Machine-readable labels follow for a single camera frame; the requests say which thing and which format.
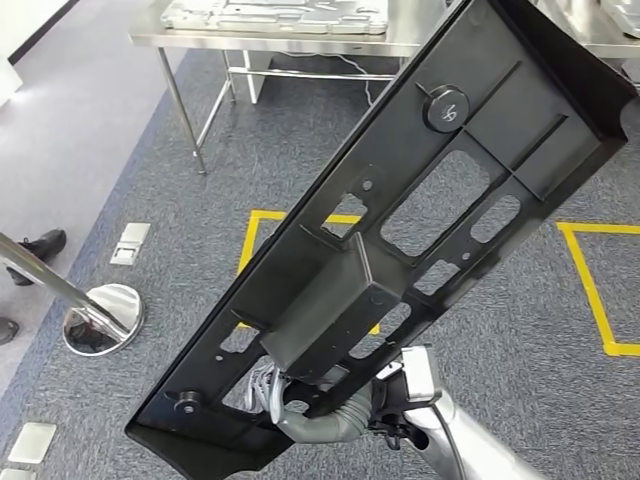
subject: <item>black shoe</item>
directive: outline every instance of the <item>black shoe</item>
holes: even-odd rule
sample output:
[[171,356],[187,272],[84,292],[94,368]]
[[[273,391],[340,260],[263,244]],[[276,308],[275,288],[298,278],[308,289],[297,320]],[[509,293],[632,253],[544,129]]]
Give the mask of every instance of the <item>black shoe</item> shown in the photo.
[[[66,245],[66,234],[64,233],[64,230],[51,230],[51,232],[47,232],[45,235],[42,235],[35,242],[29,242],[28,238],[25,238],[23,242],[18,242],[18,245],[26,250],[29,250],[40,260],[47,263],[61,252],[62,249]],[[20,285],[21,287],[33,285],[33,282],[31,280],[18,273],[11,267],[7,267],[7,271],[11,275],[11,278],[14,279],[14,283],[16,285]]]
[[8,318],[0,317],[0,345],[9,343],[20,330],[20,325]]

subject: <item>round knob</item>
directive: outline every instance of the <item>round knob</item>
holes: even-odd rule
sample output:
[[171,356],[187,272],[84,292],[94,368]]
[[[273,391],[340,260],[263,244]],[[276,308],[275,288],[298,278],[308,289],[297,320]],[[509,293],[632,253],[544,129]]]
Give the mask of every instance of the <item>round knob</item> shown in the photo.
[[422,107],[427,127],[440,133],[450,133],[461,127],[469,117],[469,99],[453,85],[442,85],[429,94]]
[[180,398],[174,405],[178,413],[192,415],[202,408],[202,396],[198,392],[180,392]]

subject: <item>black baseboard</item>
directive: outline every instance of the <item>black baseboard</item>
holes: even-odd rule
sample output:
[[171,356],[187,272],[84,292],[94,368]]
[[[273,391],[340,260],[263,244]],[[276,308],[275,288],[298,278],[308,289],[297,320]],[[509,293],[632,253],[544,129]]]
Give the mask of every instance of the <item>black baseboard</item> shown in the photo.
[[54,25],[57,23],[62,17],[69,13],[69,10],[73,8],[74,5],[75,5],[76,3],[79,2],[79,1],[80,0],[69,0],[68,2],[65,3],[64,5],[60,7],[60,10],[54,13],[51,18],[45,22],[44,25],[42,25],[42,27],[36,30],[35,33],[34,33],[33,35],[27,38],[26,42],[24,42],[23,44],[20,46],[17,50],[16,50],[15,52],[11,54],[11,56],[10,56],[9,59],[8,59],[9,63],[11,63],[11,65],[15,65],[16,63],[17,63],[18,60],[25,56],[26,54],[26,52],[31,50],[34,45],[38,43],[41,38],[44,37],[45,33],[51,30],[51,27],[53,27]]

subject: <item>stainless steel table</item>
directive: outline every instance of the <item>stainless steel table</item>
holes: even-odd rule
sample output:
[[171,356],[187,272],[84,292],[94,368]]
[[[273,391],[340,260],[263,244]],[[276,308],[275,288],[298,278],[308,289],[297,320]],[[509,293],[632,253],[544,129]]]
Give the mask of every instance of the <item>stainless steel table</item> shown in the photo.
[[[303,35],[168,30],[161,23],[160,17],[171,1],[155,0],[141,11],[129,31],[129,37],[134,45],[158,49],[162,71],[180,117],[185,134],[192,147],[193,156],[198,161],[201,174],[205,174],[206,169],[200,149],[211,128],[224,96],[227,92],[230,92],[231,101],[235,101],[232,75],[247,76],[249,81],[250,95],[254,103],[257,101],[262,83],[266,76],[389,81],[393,78],[393,75],[327,75],[274,70],[269,69],[269,64],[274,52],[408,58],[422,45],[423,40],[430,34],[442,13],[442,7],[438,8],[438,0],[389,0],[389,23],[384,35]],[[193,129],[189,121],[167,60],[165,53],[166,47],[207,48],[222,51],[224,64],[226,67],[226,80],[197,139],[193,133]],[[245,66],[230,66],[226,53],[226,50],[243,51]]]
[[640,58],[640,40],[622,33],[598,0],[538,0],[537,7],[596,57]]
[[[385,35],[168,30],[161,23],[160,17],[171,1],[155,0],[141,11],[130,30],[129,37],[134,45],[154,47],[158,50],[169,90],[192,148],[192,155],[198,162],[198,172],[203,175],[206,173],[206,169],[200,149],[211,130],[224,96],[229,92],[231,101],[235,101],[232,75],[246,76],[249,82],[251,101],[254,103],[257,102],[262,84],[266,76],[389,81],[393,76],[282,71],[269,69],[269,64],[273,52],[408,58],[428,38],[442,13],[438,0],[389,0],[389,24]],[[554,23],[594,55],[612,63],[619,59],[640,58],[640,41],[624,36],[613,20],[600,8],[598,0],[538,0],[537,4]],[[166,47],[206,48],[222,52],[226,80],[197,139],[167,60],[165,53]],[[230,66],[226,50],[243,51],[245,66]]]

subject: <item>monitor mount plate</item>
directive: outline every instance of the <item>monitor mount plate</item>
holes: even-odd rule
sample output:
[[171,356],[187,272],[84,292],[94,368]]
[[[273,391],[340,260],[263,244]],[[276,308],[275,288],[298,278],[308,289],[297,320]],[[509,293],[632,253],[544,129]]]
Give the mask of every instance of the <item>monitor mount plate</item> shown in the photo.
[[[327,414],[397,357],[491,271],[626,142],[635,90],[527,0],[459,0],[388,86],[301,200],[247,265],[126,427],[186,478],[260,470],[291,445],[268,414],[223,399],[270,356],[285,392]],[[381,234],[385,222],[453,151],[489,186],[423,252]],[[341,238],[322,227],[343,196],[367,212]],[[500,199],[519,203],[485,241],[472,229]],[[438,261],[457,273],[431,294],[414,284]],[[349,352],[399,302],[411,314],[365,358]],[[222,347],[240,323],[258,334]],[[334,365],[348,371],[324,391]]]

